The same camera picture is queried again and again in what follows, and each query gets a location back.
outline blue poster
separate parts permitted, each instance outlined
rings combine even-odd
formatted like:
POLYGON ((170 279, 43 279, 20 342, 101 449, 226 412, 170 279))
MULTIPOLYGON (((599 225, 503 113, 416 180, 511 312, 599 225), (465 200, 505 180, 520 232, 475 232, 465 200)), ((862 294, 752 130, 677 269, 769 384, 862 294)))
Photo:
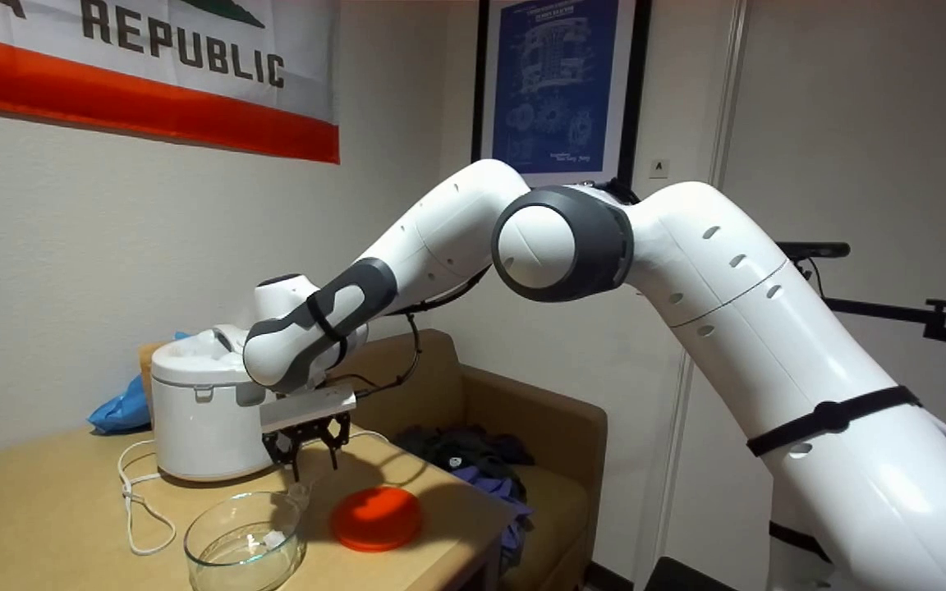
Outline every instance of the blue poster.
POLYGON ((524 174, 602 172, 619 0, 500 10, 493 153, 524 174))

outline glass bowl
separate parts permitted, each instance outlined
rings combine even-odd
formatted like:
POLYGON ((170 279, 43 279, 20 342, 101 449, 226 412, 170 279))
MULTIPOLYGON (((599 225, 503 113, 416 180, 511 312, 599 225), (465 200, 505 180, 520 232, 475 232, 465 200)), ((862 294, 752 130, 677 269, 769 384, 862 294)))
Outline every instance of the glass bowl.
POLYGON ((279 586, 305 558, 302 510, 290 491, 239 491, 202 511, 183 532, 191 586, 279 586))

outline picture frame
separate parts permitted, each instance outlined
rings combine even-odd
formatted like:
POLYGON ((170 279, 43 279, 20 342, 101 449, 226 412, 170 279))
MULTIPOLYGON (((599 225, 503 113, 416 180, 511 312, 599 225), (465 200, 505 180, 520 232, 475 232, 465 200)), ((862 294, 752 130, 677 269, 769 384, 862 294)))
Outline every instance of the picture frame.
POLYGON ((631 191, 651 0, 479 0, 472 159, 631 191))

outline table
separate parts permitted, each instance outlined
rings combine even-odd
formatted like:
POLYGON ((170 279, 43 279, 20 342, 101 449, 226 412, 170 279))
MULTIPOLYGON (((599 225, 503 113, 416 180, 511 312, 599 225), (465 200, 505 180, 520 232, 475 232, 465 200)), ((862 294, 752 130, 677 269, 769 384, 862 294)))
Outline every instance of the table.
MULTIPOLYGON (((186 586, 183 524, 218 500, 279 491, 290 484, 283 470, 224 485, 148 478, 139 495, 177 523, 177 538, 139 558, 126 542, 115 463, 123 449, 148 438, 77 431, 0 454, 0 586, 186 586)), ((127 475, 139 472, 154 472, 150 454, 127 465, 127 475)), ((298 472, 311 491, 311 536, 305 561, 283 591, 459 586, 469 578, 496 586, 500 536, 514 520, 503 501, 359 427, 339 454, 339 470, 321 447, 305 444, 298 472), (375 484, 405 485, 422 500, 424 532, 397 551, 352 551, 324 528, 339 500, 375 484)), ((136 515, 143 544, 165 538, 154 520, 139 510, 136 515)))

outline rice cooker lid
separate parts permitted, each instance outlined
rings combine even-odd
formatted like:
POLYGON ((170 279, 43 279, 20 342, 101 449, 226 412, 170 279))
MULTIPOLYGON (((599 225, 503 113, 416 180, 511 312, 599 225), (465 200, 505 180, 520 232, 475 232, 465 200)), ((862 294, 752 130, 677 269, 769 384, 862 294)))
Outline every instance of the rice cooker lid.
POLYGON ((244 331, 239 329, 206 329, 191 338, 161 344, 150 354, 150 374, 168 384, 250 384, 244 368, 244 331))

